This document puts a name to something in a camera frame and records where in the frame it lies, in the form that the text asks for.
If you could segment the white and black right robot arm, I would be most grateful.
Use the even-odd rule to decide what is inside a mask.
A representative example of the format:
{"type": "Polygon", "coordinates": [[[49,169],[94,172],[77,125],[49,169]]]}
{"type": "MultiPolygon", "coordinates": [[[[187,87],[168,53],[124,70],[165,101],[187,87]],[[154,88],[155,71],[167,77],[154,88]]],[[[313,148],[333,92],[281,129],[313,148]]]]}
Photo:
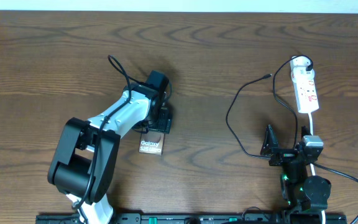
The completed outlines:
{"type": "Polygon", "coordinates": [[[321,223],[321,212],[328,207],[331,183],[318,175],[308,175],[307,166],[317,161],[323,141],[302,127],[302,140],[294,149],[278,144],[273,128],[268,125],[260,154],[269,158],[270,166],[283,169],[280,184],[288,208],[280,212],[282,223],[321,223]]]}

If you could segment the bronze Galaxy smartphone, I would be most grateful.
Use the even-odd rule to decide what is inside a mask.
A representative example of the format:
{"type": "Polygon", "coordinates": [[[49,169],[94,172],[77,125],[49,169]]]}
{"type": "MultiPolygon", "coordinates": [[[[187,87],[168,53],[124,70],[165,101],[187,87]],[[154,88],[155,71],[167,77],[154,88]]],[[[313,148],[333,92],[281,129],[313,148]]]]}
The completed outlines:
{"type": "Polygon", "coordinates": [[[164,133],[151,132],[140,135],[139,152],[161,156],[163,152],[164,133]]]}

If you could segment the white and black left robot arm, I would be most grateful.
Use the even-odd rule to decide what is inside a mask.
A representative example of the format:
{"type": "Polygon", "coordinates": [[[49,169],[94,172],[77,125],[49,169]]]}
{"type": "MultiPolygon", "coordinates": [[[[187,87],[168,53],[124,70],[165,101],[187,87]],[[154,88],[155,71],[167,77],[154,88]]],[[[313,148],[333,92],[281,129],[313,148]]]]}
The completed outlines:
{"type": "Polygon", "coordinates": [[[114,210],[106,192],[121,139],[132,129],[168,134],[172,114],[166,102],[167,76],[151,71],[145,82],[129,82],[122,96],[86,121],[71,118],[62,131],[47,180],[72,202],[79,223],[109,223],[114,210]]]}

